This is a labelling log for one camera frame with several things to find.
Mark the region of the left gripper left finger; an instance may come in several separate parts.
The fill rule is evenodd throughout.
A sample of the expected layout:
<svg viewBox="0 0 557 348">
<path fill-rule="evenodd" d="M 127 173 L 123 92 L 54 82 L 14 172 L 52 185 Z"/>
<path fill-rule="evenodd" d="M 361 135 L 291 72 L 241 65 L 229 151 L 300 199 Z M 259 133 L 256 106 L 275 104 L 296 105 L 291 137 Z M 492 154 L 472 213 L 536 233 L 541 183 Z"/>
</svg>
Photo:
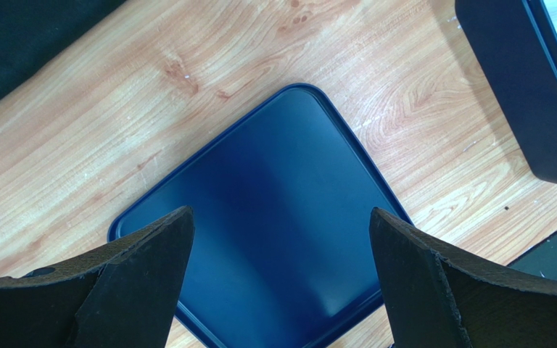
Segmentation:
<svg viewBox="0 0 557 348">
<path fill-rule="evenodd" d="M 0 347 L 163 347 L 194 240 L 180 207 L 20 278 L 0 278 Z"/>
</svg>

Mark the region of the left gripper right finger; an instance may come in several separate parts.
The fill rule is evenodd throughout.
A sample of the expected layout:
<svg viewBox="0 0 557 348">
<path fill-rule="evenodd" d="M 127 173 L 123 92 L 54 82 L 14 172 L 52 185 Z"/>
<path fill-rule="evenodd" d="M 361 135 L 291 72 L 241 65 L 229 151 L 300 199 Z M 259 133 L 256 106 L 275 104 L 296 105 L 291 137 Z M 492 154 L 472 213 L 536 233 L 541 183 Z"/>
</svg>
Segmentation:
<svg viewBox="0 0 557 348">
<path fill-rule="evenodd" d="M 557 347 L 557 281 L 499 265 L 374 208 L 369 235 L 396 347 Z"/>
</svg>

